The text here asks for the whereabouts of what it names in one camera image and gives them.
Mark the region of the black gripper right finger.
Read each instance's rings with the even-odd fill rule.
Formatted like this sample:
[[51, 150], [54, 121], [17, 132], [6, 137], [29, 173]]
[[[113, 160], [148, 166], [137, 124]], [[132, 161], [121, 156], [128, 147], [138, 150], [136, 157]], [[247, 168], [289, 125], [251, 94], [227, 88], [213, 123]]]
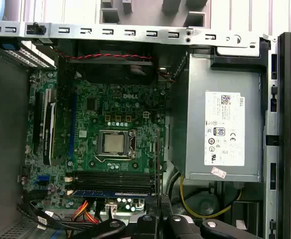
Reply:
[[208, 219], [197, 226], [191, 217], [174, 215], [168, 195], [160, 196], [163, 216], [163, 235], [167, 239], [257, 239], [254, 234], [215, 219]]

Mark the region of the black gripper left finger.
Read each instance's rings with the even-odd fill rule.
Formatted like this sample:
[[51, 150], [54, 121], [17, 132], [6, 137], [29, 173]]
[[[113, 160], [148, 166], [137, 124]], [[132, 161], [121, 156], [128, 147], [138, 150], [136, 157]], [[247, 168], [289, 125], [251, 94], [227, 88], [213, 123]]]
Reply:
[[159, 235], [158, 197], [145, 199], [144, 215], [132, 215], [125, 224], [119, 219], [108, 219], [73, 235], [72, 239], [157, 239]]

